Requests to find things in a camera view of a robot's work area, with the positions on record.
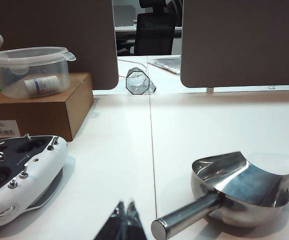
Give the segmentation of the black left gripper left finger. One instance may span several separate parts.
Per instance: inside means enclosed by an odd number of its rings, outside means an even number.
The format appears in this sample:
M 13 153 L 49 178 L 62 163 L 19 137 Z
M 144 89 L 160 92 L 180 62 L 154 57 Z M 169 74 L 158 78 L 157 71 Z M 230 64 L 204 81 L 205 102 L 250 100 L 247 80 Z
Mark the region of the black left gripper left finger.
M 125 220 L 125 205 L 119 201 L 94 240 L 123 240 L 126 236 Z

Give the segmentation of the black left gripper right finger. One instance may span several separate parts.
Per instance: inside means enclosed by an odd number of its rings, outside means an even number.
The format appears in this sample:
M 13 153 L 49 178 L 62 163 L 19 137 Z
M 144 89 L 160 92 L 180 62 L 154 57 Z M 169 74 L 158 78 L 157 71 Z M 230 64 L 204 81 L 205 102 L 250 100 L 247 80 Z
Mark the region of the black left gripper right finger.
M 127 207 L 127 239 L 128 240 L 146 240 L 146 234 L 143 229 L 135 201 L 130 200 Z

